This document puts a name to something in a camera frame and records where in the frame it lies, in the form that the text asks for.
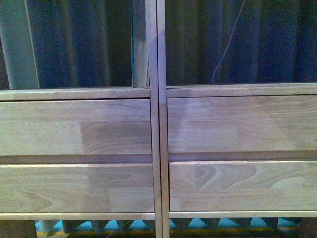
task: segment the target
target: wire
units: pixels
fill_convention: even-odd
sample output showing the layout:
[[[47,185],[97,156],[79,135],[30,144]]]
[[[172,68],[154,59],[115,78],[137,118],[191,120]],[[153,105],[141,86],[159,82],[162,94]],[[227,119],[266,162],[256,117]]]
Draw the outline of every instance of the wire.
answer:
[[[214,72],[213,72],[211,84],[214,83],[214,77],[215,77],[215,75],[216,75],[216,73],[217,73],[217,71],[218,71],[220,65],[222,64],[224,57],[225,57],[226,54],[227,54],[227,51],[228,51],[229,46],[230,46],[231,41],[232,41],[232,37],[233,37],[234,31],[235,31],[235,29],[236,29],[237,23],[238,23],[238,21],[239,21],[240,15],[241,15],[241,13],[242,13],[242,10],[243,10],[243,7],[244,7],[246,1],[247,1],[247,0],[243,0],[243,2],[242,2],[241,8],[240,8],[239,13],[238,13],[237,18],[236,18],[236,22],[235,22],[234,25],[233,25],[232,32],[231,32],[231,35],[230,35],[228,44],[227,44],[227,46],[226,46],[226,49],[224,50],[224,52],[223,52],[223,54],[222,54],[222,57],[221,57],[221,60],[220,60],[220,62],[218,63],[216,69],[215,69]]]

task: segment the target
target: dark curtain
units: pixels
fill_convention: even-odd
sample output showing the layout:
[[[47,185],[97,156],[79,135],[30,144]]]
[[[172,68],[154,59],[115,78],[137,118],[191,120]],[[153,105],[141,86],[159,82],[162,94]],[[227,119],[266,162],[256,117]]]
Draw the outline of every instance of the dark curtain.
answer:
[[[27,0],[41,88],[131,86],[129,0]]]
[[[166,0],[167,83],[210,84],[243,0]],[[317,81],[317,0],[247,0],[214,83]]]
[[[132,86],[130,0],[0,3],[10,88]]]

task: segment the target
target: wood grain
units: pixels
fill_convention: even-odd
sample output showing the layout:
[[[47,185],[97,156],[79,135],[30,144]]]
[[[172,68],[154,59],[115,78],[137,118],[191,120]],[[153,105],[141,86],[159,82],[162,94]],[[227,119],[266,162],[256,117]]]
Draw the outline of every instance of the wood grain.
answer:
[[[169,161],[223,161],[223,160],[315,160],[317,150],[298,151],[249,151],[249,152],[201,152],[170,153]]]
[[[0,156],[150,154],[148,99],[0,103]]]
[[[317,96],[168,99],[170,153],[316,151]]]
[[[317,161],[172,162],[171,211],[317,210]]]
[[[317,94],[317,83],[168,86],[168,98]]]
[[[0,213],[0,220],[154,220],[154,212],[147,213]]]
[[[146,4],[146,34],[149,52],[149,76],[151,89],[151,132],[155,206],[155,236],[163,237],[162,198],[159,144],[159,87],[158,87],[158,49],[157,49],[157,6],[156,1],[144,1]]]
[[[152,164],[0,165],[0,213],[154,212]]]
[[[245,218],[245,217],[317,217],[316,211],[204,211],[204,212],[169,212],[170,218]]]
[[[150,90],[132,87],[60,88],[0,91],[0,101],[149,98]]]
[[[160,170],[162,189],[163,237],[169,238],[169,175],[168,175],[168,133],[166,97],[166,24],[165,0],[157,0],[158,31],[158,95],[160,132]]]
[[[0,156],[0,164],[117,164],[152,163],[152,155],[31,155]]]

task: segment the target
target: wooden drawer front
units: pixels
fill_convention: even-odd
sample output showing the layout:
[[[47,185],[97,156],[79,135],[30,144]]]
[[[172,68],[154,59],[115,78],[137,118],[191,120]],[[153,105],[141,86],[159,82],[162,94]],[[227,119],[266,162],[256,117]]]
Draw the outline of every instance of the wooden drawer front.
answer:
[[[317,161],[172,162],[171,211],[317,210]]]
[[[1,165],[0,213],[154,212],[152,164]]]
[[[0,156],[150,154],[148,99],[0,103]]]
[[[168,99],[170,153],[316,151],[317,96]]]

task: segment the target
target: vertical wooden post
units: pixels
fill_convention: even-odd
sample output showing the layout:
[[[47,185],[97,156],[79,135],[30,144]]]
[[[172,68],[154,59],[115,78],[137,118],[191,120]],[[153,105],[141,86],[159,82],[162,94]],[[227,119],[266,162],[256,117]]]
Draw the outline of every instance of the vertical wooden post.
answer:
[[[169,175],[166,97],[165,0],[157,0],[159,130],[162,183],[163,237],[169,238]]]
[[[158,83],[158,49],[157,49],[157,10],[156,2],[146,0],[145,3],[145,30],[146,48],[148,52],[148,79],[150,81],[151,105],[151,136],[154,183],[154,211],[155,235],[163,237],[162,230],[162,197],[160,173],[160,144],[159,144],[159,83]]]
[[[34,221],[0,221],[1,238],[36,238]]]

